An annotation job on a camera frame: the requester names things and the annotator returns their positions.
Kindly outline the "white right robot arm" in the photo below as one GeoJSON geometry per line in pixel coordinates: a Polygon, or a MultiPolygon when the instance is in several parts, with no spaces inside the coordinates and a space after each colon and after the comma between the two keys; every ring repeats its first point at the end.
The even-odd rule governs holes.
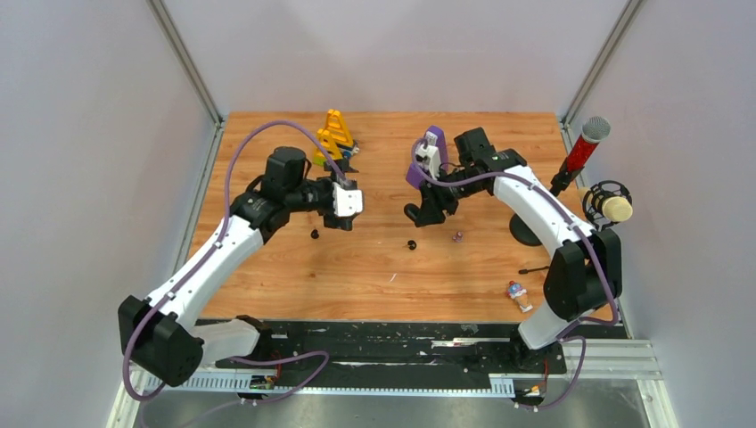
{"type": "Polygon", "coordinates": [[[410,165],[421,178],[421,203],[409,203],[404,211],[417,227],[442,224],[460,200],[486,192],[508,206],[544,247],[550,258],[544,301],[517,326],[509,348],[513,367],[525,373],[536,369],[545,359],[544,348],[580,323],[596,322],[593,314],[604,306],[612,311],[605,323],[616,324],[622,292],[619,236],[573,214],[516,150],[497,150],[483,128],[465,131],[454,142],[458,163],[452,171],[446,171],[439,147],[427,136],[413,143],[410,165]]]}

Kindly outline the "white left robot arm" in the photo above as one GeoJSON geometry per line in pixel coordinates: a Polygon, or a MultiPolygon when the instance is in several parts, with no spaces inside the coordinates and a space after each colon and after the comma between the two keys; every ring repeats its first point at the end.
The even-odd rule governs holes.
{"type": "Polygon", "coordinates": [[[349,231],[364,208],[349,160],[335,162],[325,177],[309,178],[311,162],[298,148],[277,147],[262,175],[228,205],[228,215],[203,246],[163,285],[143,299],[126,297],[118,308],[121,348],[133,363],[177,387],[200,366],[240,357],[252,368],[266,366],[273,344],[259,323],[239,316],[217,325],[197,325],[220,286],[259,251],[296,212],[315,212],[326,228],[349,231]]]}

